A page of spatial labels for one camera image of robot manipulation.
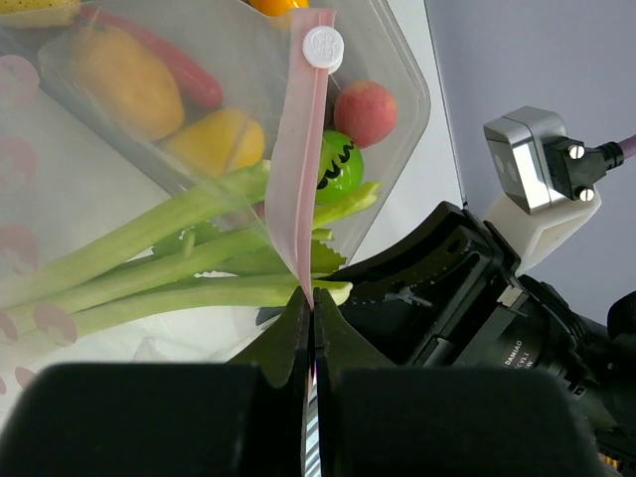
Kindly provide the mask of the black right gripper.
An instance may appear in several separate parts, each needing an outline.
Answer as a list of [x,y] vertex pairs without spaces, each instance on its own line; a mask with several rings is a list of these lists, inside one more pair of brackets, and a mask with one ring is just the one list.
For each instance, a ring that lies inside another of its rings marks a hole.
[[493,223],[442,202],[398,243],[328,278],[352,283],[343,317],[397,365],[552,375],[592,427],[601,459],[634,475],[634,293],[604,324],[527,275],[497,301],[520,262]]

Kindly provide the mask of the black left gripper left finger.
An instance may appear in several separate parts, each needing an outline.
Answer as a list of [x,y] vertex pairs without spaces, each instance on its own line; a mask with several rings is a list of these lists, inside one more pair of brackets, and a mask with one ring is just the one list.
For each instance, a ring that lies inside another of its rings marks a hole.
[[229,362],[41,371],[1,435],[5,476],[300,476],[311,312],[295,291]]

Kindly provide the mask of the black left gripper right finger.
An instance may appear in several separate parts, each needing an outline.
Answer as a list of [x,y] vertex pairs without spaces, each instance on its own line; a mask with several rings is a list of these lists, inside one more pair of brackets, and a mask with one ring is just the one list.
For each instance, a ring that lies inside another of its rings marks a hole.
[[314,294],[326,476],[597,476],[591,431],[541,371],[393,365]]

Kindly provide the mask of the green celery bunch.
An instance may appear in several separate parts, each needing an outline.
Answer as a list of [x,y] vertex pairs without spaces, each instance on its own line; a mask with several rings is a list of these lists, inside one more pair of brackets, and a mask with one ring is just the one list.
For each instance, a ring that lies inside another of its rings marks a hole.
[[153,315],[276,307],[297,287],[255,213],[261,161],[167,199],[115,230],[1,282],[15,345],[67,346]]

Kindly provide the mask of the clear zip top bag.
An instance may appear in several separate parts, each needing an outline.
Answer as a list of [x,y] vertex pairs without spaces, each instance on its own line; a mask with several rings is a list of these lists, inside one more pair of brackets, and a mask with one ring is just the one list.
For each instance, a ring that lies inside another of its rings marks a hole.
[[1,5],[1,394],[185,361],[343,268],[380,184],[326,127],[336,9]]

